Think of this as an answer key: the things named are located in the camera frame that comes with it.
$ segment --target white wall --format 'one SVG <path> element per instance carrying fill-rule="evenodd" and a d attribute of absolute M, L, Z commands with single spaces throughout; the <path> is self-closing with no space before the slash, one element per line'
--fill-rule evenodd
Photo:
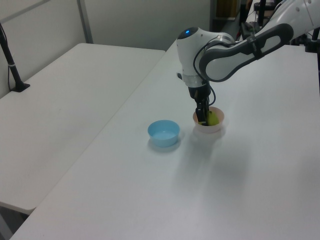
<path fill-rule="evenodd" d="M 85 0 L 95 44 L 167 50 L 189 27 L 209 30 L 210 0 Z"/>
<path fill-rule="evenodd" d="M 22 81 L 85 42 L 77 0 L 50 0 L 2 26 Z M 9 92 L 7 67 L 0 48 L 0 98 Z"/>

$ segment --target black clamp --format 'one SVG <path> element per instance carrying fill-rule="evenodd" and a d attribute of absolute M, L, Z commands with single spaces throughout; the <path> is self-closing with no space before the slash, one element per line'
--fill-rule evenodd
<path fill-rule="evenodd" d="M 246 41 L 252 49 L 255 60 L 258 60 L 264 56 L 255 35 L 248 36 Z"/>

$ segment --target black stand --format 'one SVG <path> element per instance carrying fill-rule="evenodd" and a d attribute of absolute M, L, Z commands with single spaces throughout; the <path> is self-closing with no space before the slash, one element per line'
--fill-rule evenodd
<path fill-rule="evenodd" d="M 1 45 L 4 56 L 6 58 L 6 61 L 8 62 L 8 66 L 11 70 L 12 76 L 15 81 L 15 87 L 13 89 L 11 89 L 11 91 L 21 93 L 23 90 L 30 87 L 30 84 L 26 84 L 21 81 L 16 64 L 15 64 L 14 59 L 12 58 L 12 55 L 10 53 L 7 38 L 5 36 L 5 32 L 2 28 L 1 23 L 0 23 L 0 45 Z"/>
<path fill-rule="evenodd" d="M 307 53 L 317 53 L 318 48 L 320 47 L 320 40 L 318 40 L 320 27 L 313 30 L 311 40 L 307 40 L 305 43 L 305 51 Z"/>
<path fill-rule="evenodd" d="M 266 0 L 260 1 L 259 15 L 258 15 L 258 24 L 260 27 L 264 24 L 265 18 L 265 8 L 266 8 Z"/>

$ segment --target bowl rim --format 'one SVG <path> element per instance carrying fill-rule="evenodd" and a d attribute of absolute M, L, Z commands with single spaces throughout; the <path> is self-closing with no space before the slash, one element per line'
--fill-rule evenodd
<path fill-rule="evenodd" d="M 173 137 L 170 137 L 170 138 L 166 138 L 166 139 L 159 139 L 159 138 L 156 138 L 154 137 L 151 133 L 150 133 L 150 129 L 153 125 L 157 124 L 157 123 L 160 123 L 160 122 L 167 122 L 167 123 L 170 123 L 170 124 L 173 124 L 175 127 L 177 127 L 177 133 L 174 133 L 174 136 Z M 151 123 L 147 129 L 147 132 L 150 136 L 150 138 L 153 138 L 153 139 L 156 139 L 156 140 L 164 140 L 164 141 L 167 141 L 167 140 L 170 140 L 170 139 L 173 139 L 173 138 L 176 138 L 179 133 L 180 133 L 180 126 L 175 122 L 175 121 L 172 121 L 172 120 L 167 120 L 167 119 L 162 119 L 162 120 L 157 120 L 157 121 L 154 121 L 153 123 Z"/>

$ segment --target cable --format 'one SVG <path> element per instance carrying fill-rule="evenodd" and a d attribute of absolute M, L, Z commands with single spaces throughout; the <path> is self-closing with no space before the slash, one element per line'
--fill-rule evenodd
<path fill-rule="evenodd" d="M 211 89 L 211 92 L 212 92 L 212 94 L 213 94 L 213 101 L 212 101 L 212 103 L 209 104 L 209 106 L 211 106 L 212 104 L 214 104 L 214 103 L 216 102 L 216 99 L 217 99 L 216 93 L 215 93 L 214 89 L 212 88 L 212 86 L 210 86 L 210 89 Z"/>
<path fill-rule="evenodd" d="M 255 10 L 253 10 L 248 16 L 247 16 L 247 18 L 251 15 L 251 14 L 253 14 L 255 12 Z"/>
<path fill-rule="evenodd" d="M 8 66 L 8 87 L 9 87 L 9 91 L 11 92 L 9 80 L 10 80 L 10 67 Z"/>

